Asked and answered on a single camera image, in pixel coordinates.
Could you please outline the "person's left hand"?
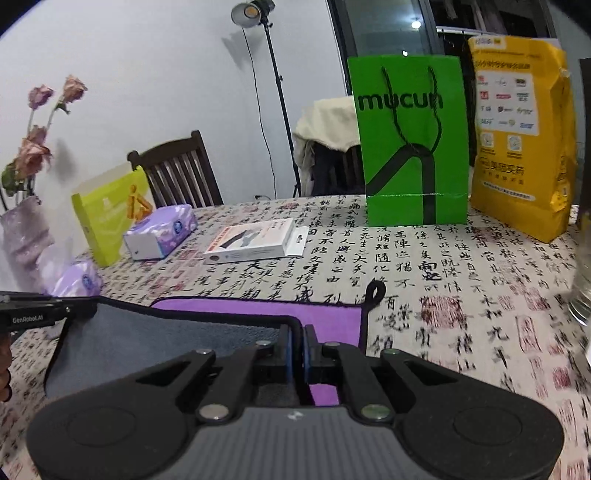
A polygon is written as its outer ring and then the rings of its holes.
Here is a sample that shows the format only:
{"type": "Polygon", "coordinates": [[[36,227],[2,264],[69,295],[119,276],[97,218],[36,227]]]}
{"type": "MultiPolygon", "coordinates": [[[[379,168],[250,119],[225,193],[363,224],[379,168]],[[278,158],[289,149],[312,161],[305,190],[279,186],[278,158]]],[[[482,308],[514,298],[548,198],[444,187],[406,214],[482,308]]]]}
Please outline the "person's left hand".
{"type": "Polygon", "coordinates": [[[12,363],[11,337],[2,333],[0,338],[0,401],[7,402],[12,395],[10,387],[10,366],[12,363]]]}

